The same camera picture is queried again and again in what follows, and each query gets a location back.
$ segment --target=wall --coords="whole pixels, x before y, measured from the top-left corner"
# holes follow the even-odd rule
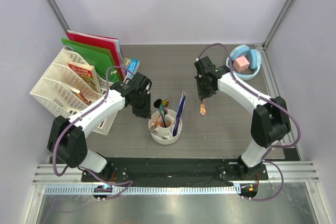
[[[335,212],[335,0],[296,0],[269,47],[289,109],[302,127],[300,150],[313,160]]]
[[[56,0],[71,29],[123,44],[264,42],[285,0]]]
[[[24,223],[53,116],[29,92],[64,35],[45,0],[0,0],[0,220]]]

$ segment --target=pink box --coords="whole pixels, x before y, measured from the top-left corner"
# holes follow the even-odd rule
[[[241,73],[248,69],[250,62],[248,62],[245,56],[241,56],[233,62],[233,66],[238,73]]]

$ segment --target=headphone ear cushion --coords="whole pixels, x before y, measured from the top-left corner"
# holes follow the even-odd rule
[[[231,52],[231,60],[235,61],[239,56],[246,56],[248,52],[250,51],[250,48],[246,45],[240,45],[232,50]]]
[[[248,55],[248,61],[250,62],[250,69],[257,69],[258,65],[261,65],[261,55],[257,49],[251,49]]]

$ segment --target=wooden table surface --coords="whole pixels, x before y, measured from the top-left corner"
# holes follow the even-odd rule
[[[126,58],[139,59],[138,72],[153,82],[153,102],[168,99],[169,109],[177,111],[181,93],[186,92],[182,114],[183,129],[179,140],[160,145],[148,131],[148,120],[136,118],[131,107],[118,112],[107,136],[91,133],[88,148],[106,157],[162,157],[162,158],[237,158],[251,141],[251,115],[227,94],[218,92],[205,99],[206,114],[200,115],[197,97],[195,59],[206,45],[125,45]],[[228,45],[229,51],[236,45]],[[221,47],[209,49],[209,56],[218,67],[226,60]],[[262,93],[267,93],[263,73],[247,81]],[[273,150],[268,158],[284,158],[282,150]]]

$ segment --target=perforated basket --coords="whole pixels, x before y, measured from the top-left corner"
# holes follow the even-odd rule
[[[63,86],[59,81],[64,81],[74,88],[79,89],[89,102],[95,102],[102,95],[94,92],[75,72],[68,66],[69,61],[74,61],[82,64],[87,62],[77,53],[62,50],[53,63],[49,66],[42,78],[37,82],[30,94],[46,107],[54,116],[62,115],[68,118],[71,115],[87,108],[87,105],[82,102],[76,95]],[[101,80],[100,85],[106,92],[106,82]],[[99,125],[94,132],[107,135],[111,129],[117,113],[109,116]]]

